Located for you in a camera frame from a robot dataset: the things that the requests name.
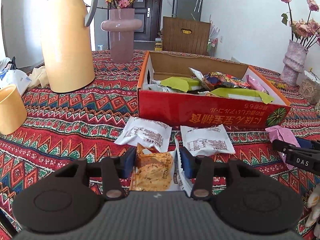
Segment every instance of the cardboard box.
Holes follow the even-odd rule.
[[[249,74],[275,100],[266,105],[241,99],[157,92],[146,86],[152,79],[190,77],[192,73],[189,67],[203,74],[219,71],[243,80]],[[148,51],[141,69],[137,95],[139,117],[171,126],[211,127],[224,124],[242,128],[265,128],[281,124],[291,109],[290,102],[252,66],[191,54],[182,56]]]

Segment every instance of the yellow thermos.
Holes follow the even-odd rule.
[[[65,93],[94,80],[89,25],[98,0],[87,12],[83,0],[47,0],[41,46],[51,90]]]

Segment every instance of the table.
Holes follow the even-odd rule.
[[[103,156],[121,155],[128,146],[114,144],[130,116],[138,116],[136,85],[145,52],[136,50],[128,64],[113,64],[108,51],[94,51],[96,78],[87,87],[67,94],[53,93],[49,88],[34,88],[22,96],[28,117],[22,127],[10,135],[0,135],[0,207],[12,219],[15,196],[41,178],[84,157],[88,162]],[[264,76],[280,81],[279,73],[257,68]],[[298,94],[297,88],[283,85],[281,92],[293,104],[283,123],[296,136],[320,139],[320,119],[313,106]],[[318,176],[295,169],[288,171],[278,154],[272,150],[268,134],[263,130],[226,127],[238,158],[265,174],[292,188],[306,200],[313,187],[320,182]],[[173,136],[179,138],[179,127],[173,128],[170,149],[174,149]],[[215,161],[228,161],[230,155],[215,155]],[[224,178],[215,178],[213,191],[225,188]],[[129,188],[130,181],[122,180]],[[102,185],[90,181],[90,188],[98,194]],[[306,207],[296,228],[305,239],[313,238],[313,228],[304,228],[310,210]],[[0,226],[0,240],[10,237]]]

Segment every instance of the pink vase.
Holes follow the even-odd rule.
[[[284,55],[284,68],[280,79],[288,85],[295,87],[299,73],[302,73],[308,49],[298,42],[289,41],[287,53]]]
[[[134,8],[110,10],[110,19],[101,23],[101,29],[110,32],[112,62],[132,61],[134,31],[141,26],[142,21],[134,18]]]

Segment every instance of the tablecloth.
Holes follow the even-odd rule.
[[[17,228],[12,217],[12,202],[23,189],[36,183],[51,172],[77,158],[88,162],[103,156],[121,155],[128,146],[114,144],[130,116],[138,116],[136,86],[145,52],[136,50],[132,62],[114,64],[108,51],[94,51],[95,80],[83,89],[56,94],[50,88],[34,88],[22,96],[28,117],[24,124],[10,135],[0,135],[0,207]],[[279,82],[279,73],[257,68],[268,79]],[[293,107],[283,126],[296,136],[320,139],[320,119],[313,106],[298,94],[297,88],[281,85],[280,91]],[[278,154],[272,150],[268,134],[263,130],[226,127],[236,154],[240,159],[292,188],[306,200],[319,182],[319,177],[303,170],[288,171]],[[179,127],[173,128],[170,149],[174,149],[173,136],[182,145]],[[213,157],[227,162],[227,154]],[[122,180],[128,189],[129,180]],[[91,180],[90,188],[100,193],[99,180]],[[213,192],[225,188],[224,178],[215,178]],[[310,210],[304,209],[296,228],[305,239],[313,238],[312,228],[305,228]],[[0,227],[0,240],[10,237]]]

